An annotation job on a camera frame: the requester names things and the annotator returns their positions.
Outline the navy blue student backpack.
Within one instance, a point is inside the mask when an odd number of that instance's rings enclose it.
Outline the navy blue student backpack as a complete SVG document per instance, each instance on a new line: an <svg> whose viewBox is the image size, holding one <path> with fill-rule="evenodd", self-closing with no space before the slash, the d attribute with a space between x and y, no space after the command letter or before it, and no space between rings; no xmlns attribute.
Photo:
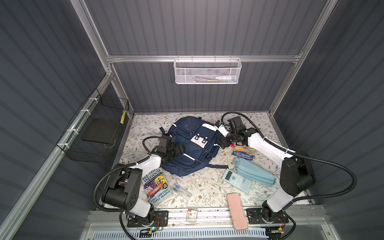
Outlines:
<svg viewBox="0 0 384 240"><path fill-rule="evenodd" d="M162 168L170 174L184 177L203 168L228 168L227 165L210 163L219 152L218 140L223 136L213 124L187 116L177 120L168 134L173 143L185 148L184 153L162 164Z"/></svg>

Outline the purple 143-storey treehouse book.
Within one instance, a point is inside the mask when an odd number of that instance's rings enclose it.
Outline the purple 143-storey treehouse book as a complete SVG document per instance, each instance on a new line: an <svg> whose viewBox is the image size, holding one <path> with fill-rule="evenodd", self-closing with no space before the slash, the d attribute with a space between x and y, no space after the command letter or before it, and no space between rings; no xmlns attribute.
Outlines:
<svg viewBox="0 0 384 240"><path fill-rule="evenodd" d="M152 170L143 176L142 183L149 203L154 206L172 195L171 188L167 183L161 168Z"/></svg>

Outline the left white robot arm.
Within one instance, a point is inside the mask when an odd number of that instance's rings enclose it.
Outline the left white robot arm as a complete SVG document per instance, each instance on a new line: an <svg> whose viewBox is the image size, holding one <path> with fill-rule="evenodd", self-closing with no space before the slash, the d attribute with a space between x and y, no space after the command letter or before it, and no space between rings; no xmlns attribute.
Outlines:
<svg viewBox="0 0 384 240"><path fill-rule="evenodd" d="M112 206L113 210L148 217L151 221L154 206L172 194L161 166L185 153L182 144L158 149L159 152L131 166L117 164L105 177L107 183L101 196L102 202Z"/></svg>

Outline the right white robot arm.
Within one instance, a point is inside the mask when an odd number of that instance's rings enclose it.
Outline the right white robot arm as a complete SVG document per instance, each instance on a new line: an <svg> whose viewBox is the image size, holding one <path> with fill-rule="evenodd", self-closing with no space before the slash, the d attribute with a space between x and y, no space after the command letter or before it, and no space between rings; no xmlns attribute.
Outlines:
<svg viewBox="0 0 384 240"><path fill-rule="evenodd" d="M247 129L244 125L231 127L228 131L225 125L218 121L215 128L223 136L218 140L222 148L229 147L232 143L241 143L268 157L275 162L281 170L280 188L263 203L262 216L266 223L272 223L279 215L283 214L293 204L293 199L301 192L316 183L315 173L310 160L305 157L295 157L288 150L274 146L268 138L254 128Z"/></svg>

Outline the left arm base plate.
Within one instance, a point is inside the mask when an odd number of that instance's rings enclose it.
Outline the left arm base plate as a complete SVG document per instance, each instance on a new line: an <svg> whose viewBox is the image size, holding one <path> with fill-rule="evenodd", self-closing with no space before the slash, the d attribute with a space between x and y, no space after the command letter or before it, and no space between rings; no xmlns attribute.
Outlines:
<svg viewBox="0 0 384 240"><path fill-rule="evenodd" d="M150 211L146 217L127 216L128 228L139 227L166 227L169 220L169 211Z"/></svg>

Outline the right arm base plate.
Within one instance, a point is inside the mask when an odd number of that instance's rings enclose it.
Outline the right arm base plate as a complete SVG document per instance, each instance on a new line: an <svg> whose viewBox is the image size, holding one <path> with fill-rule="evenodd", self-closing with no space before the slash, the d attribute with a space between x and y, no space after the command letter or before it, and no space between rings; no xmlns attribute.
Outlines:
<svg viewBox="0 0 384 240"><path fill-rule="evenodd" d="M268 208L248 208L246 217L250 224L287 224L290 222L284 212L274 213Z"/></svg>

